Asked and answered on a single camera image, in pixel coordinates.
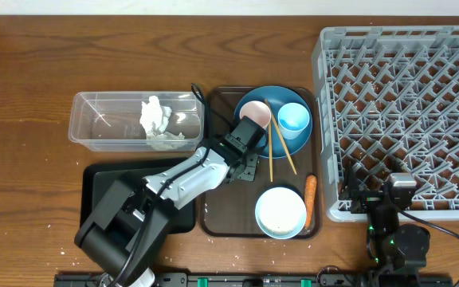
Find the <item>orange carrot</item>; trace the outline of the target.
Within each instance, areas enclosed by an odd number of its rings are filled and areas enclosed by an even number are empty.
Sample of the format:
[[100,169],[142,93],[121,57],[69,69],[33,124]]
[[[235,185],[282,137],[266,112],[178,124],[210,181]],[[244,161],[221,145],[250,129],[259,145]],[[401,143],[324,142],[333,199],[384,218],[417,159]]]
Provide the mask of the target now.
[[309,175],[306,178],[304,186],[304,205],[306,209],[306,220],[304,228],[310,227],[312,214],[314,211],[314,203],[316,199],[317,178],[314,175]]

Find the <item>light blue cup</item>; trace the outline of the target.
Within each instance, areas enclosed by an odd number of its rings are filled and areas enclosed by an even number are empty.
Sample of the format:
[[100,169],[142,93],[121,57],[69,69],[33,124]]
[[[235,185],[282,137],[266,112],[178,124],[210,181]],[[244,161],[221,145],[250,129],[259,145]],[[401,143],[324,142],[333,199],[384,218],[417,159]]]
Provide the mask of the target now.
[[310,123],[308,109],[302,104],[288,103],[278,112],[279,128],[287,140],[297,138]]

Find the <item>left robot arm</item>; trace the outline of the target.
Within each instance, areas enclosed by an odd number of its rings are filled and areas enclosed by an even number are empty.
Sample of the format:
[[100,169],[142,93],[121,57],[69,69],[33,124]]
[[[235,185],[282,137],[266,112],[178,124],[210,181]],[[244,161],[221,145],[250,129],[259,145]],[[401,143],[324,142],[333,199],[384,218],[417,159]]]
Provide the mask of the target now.
[[199,195],[245,173],[266,130],[249,117],[178,165],[137,179],[116,178],[80,225],[74,242],[106,273],[106,286],[150,286],[151,265],[179,211]]

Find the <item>wooden chopstick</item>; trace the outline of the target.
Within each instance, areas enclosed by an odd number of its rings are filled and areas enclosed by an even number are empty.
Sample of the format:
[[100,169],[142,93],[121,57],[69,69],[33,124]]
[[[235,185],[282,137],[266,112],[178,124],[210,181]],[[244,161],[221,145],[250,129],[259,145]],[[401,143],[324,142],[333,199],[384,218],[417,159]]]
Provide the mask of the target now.
[[269,178],[273,182],[273,138],[272,138],[273,124],[268,126],[268,146],[269,146]]
[[275,118],[275,116],[273,115],[272,107],[271,107],[270,103],[268,102],[268,100],[266,100],[266,99],[265,99],[265,103],[268,105],[268,107],[269,107],[269,109],[270,109],[270,111],[271,111],[271,117],[272,117],[273,125],[274,125],[274,127],[275,127],[275,129],[276,129],[276,131],[277,131],[277,135],[278,135],[279,138],[280,138],[281,144],[282,144],[283,149],[284,149],[284,151],[285,151],[285,154],[286,154],[286,156],[287,156],[287,158],[288,158],[288,161],[289,161],[289,163],[290,163],[290,165],[291,165],[291,167],[292,167],[292,170],[293,170],[294,174],[296,175],[296,174],[297,174],[296,167],[295,167],[295,165],[294,165],[294,163],[293,163],[293,161],[292,161],[292,157],[290,156],[290,152],[289,152],[288,146],[287,146],[287,144],[286,144],[285,141],[284,141],[284,137],[282,136],[282,133],[281,133],[281,130],[280,130],[280,128],[279,128],[279,125],[278,125],[278,123],[277,123],[277,121],[276,121],[276,118]]

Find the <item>pink cup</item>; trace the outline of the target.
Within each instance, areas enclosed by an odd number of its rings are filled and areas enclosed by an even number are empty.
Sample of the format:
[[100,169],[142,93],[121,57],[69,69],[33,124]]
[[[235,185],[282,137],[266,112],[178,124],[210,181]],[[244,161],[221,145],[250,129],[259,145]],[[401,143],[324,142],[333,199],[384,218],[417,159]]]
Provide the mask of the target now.
[[240,119],[248,117],[263,129],[266,129],[272,119],[272,113],[269,106],[264,102],[251,100],[241,107],[239,117]]

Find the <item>white paper napkin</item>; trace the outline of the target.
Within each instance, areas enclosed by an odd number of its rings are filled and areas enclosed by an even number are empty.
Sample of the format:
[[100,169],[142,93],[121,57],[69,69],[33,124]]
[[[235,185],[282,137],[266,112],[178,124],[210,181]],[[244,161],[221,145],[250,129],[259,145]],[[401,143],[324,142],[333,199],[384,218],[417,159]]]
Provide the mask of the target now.
[[156,151],[170,151],[182,147],[185,136],[167,132],[172,109],[162,106],[157,96],[150,96],[148,103],[142,101],[139,123],[143,127],[148,145]]

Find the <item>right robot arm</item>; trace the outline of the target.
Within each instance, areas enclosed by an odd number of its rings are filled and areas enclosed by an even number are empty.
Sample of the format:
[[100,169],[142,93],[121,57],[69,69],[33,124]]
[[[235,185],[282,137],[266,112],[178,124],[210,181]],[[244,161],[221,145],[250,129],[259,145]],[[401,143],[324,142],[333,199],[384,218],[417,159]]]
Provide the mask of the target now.
[[414,224],[401,224],[399,215],[412,204],[417,182],[410,173],[393,172],[380,188],[359,185],[351,165],[344,173],[339,197],[351,202],[352,214],[367,216],[367,249],[377,261],[375,276],[416,273],[426,266],[430,232]]

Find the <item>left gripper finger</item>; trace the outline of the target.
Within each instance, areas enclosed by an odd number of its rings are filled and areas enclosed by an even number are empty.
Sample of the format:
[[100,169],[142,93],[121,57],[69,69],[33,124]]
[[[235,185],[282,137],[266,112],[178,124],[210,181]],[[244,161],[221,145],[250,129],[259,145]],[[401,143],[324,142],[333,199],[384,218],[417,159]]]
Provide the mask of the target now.
[[225,179],[223,180],[223,183],[230,183],[237,179],[240,174],[244,171],[244,166],[243,165],[234,165],[229,168]]
[[243,172],[237,177],[240,180],[252,182],[255,180],[259,156],[257,154],[247,155],[244,161]]

